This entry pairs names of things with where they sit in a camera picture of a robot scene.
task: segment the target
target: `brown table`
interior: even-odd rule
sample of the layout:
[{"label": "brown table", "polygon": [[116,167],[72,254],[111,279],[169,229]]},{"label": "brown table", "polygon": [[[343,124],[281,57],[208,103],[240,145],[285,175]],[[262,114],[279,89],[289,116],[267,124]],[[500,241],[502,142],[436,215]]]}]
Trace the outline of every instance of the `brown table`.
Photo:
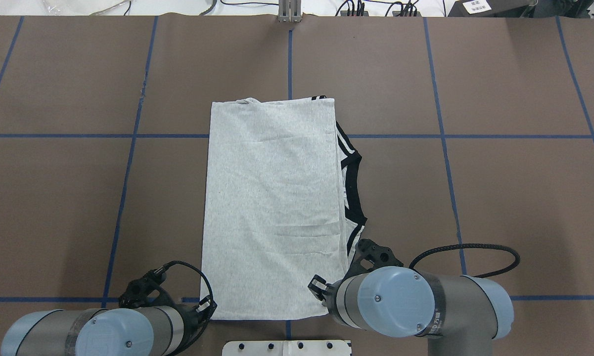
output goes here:
[{"label": "brown table", "polygon": [[[565,18],[0,16],[0,343],[25,313],[113,307],[148,269],[200,265],[212,101],[321,94],[364,157],[364,237],[407,264],[516,248],[495,354],[594,355],[594,20]],[[510,258],[464,255],[418,268]],[[181,268],[164,287],[198,285]],[[285,338],[426,352],[318,317],[213,322],[186,354]]]}]

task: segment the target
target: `robotic arm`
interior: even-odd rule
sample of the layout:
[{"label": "robotic arm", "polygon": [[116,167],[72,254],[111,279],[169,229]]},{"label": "robotic arm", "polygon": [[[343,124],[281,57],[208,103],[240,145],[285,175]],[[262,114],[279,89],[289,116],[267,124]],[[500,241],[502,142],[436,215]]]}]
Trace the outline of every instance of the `robotic arm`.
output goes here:
[{"label": "robotic arm", "polygon": [[[209,295],[197,306],[175,304],[161,284],[172,266],[193,269]],[[157,291],[152,300],[148,296]],[[7,331],[1,356],[173,356],[204,332],[217,304],[199,269],[171,261],[128,284],[119,309],[37,311],[21,317]]]},{"label": "robotic arm", "polygon": [[[515,262],[497,274],[519,262],[514,250],[504,250]],[[357,252],[343,279],[328,284],[315,275],[308,286],[339,324],[394,338],[426,337],[429,356],[491,356],[492,340],[510,332],[512,302],[496,282],[405,268],[369,239],[358,242]],[[373,266],[361,266],[364,260]]]}]

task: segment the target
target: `light blue joint cap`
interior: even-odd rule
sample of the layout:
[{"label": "light blue joint cap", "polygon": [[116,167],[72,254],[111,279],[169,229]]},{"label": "light blue joint cap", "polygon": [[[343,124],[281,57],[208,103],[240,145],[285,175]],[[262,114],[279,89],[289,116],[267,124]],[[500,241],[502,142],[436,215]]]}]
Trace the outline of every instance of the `light blue joint cap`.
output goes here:
[{"label": "light blue joint cap", "polygon": [[362,281],[358,288],[358,309],[376,332],[403,338],[418,334],[431,322],[435,298],[419,273],[388,266],[370,272]]},{"label": "light blue joint cap", "polygon": [[147,317],[132,309],[98,314],[77,336],[77,356],[148,356],[154,329]]},{"label": "light blue joint cap", "polygon": [[28,332],[48,314],[59,311],[62,311],[62,309],[36,311],[35,313],[26,314],[19,318],[17,322],[13,323],[2,339],[2,347],[0,347],[1,356],[16,356],[18,349],[24,341],[24,338],[26,338],[26,335],[28,335]]},{"label": "light blue joint cap", "polygon": [[482,288],[482,291],[486,293],[486,296],[495,309],[495,315],[497,316],[497,335],[493,339],[500,339],[507,335],[512,328],[512,322],[514,322],[514,308],[512,307],[510,295],[495,281],[471,277],[469,275],[464,275],[463,277],[477,283],[479,288]]}]

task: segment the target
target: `metal clamp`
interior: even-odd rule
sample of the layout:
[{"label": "metal clamp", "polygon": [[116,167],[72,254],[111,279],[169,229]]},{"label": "metal clamp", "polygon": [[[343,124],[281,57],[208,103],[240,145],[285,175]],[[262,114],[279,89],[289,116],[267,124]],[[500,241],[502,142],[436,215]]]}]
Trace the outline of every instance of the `metal clamp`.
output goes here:
[{"label": "metal clamp", "polygon": [[301,0],[279,0],[279,22],[301,22]]}]

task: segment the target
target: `white metal bracket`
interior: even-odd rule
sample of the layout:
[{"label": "white metal bracket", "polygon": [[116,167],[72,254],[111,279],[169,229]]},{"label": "white metal bracket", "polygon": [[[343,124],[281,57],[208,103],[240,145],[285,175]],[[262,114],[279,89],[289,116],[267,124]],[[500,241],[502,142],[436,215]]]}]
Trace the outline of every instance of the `white metal bracket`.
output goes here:
[{"label": "white metal bracket", "polygon": [[222,356],[351,356],[348,340],[227,342]]},{"label": "white metal bracket", "polygon": [[279,22],[301,22],[301,0],[279,0]]}]

